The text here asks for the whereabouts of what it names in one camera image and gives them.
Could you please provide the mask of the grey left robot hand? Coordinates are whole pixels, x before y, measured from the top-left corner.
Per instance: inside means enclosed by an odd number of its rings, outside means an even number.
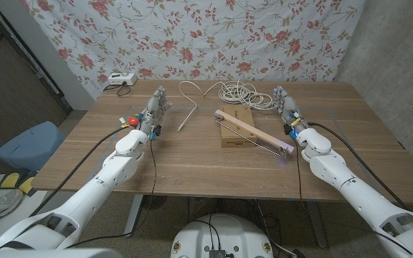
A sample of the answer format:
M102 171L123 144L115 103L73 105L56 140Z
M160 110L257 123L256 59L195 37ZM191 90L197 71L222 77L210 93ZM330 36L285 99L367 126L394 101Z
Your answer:
M166 111L170 109L172 105L172 103L168 102L166 89L160 86L149 99L143 111L143 124L153 126L162 124Z

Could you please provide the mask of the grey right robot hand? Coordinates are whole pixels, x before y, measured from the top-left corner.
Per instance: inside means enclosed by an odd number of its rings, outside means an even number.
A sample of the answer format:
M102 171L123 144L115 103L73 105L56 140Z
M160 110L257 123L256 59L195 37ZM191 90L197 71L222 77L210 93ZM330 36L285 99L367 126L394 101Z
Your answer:
M274 89L274 106L285 124L291 124L300 116L299 107L294 99L281 86Z

